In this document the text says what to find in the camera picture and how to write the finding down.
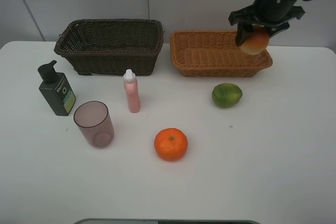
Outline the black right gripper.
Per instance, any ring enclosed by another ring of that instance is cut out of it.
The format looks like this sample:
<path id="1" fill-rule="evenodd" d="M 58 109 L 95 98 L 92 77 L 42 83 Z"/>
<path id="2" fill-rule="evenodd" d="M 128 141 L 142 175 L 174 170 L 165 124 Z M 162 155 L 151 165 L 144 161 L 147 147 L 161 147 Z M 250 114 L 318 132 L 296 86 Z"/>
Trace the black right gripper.
<path id="1" fill-rule="evenodd" d="M 262 25 L 269 38 L 286 31 L 291 19 L 300 19 L 304 10 L 295 6 L 297 0 L 255 0 L 251 5 L 231 12 L 229 22 L 237 24 L 236 45 L 240 47 L 254 33 L 255 25 Z"/>

